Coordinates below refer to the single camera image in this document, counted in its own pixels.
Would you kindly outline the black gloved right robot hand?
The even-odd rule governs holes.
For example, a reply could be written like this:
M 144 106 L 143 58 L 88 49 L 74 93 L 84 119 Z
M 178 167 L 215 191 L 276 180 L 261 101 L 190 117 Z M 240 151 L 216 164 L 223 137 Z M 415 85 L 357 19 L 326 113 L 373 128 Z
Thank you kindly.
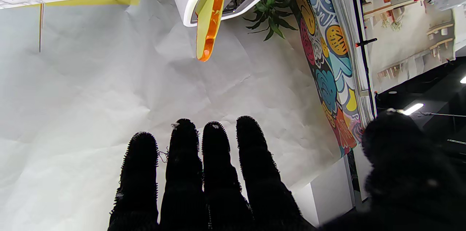
M 252 117 L 237 119 L 238 156 L 247 198 L 219 122 L 178 120 L 170 139 L 158 211 L 158 145 L 135 134 L 124 156 L 110 231 L 464 231 L 465 182 L 411 117 L 389 109 L 363 132 L 373 168 L 371 206 L 314 227 L 302 216 Z

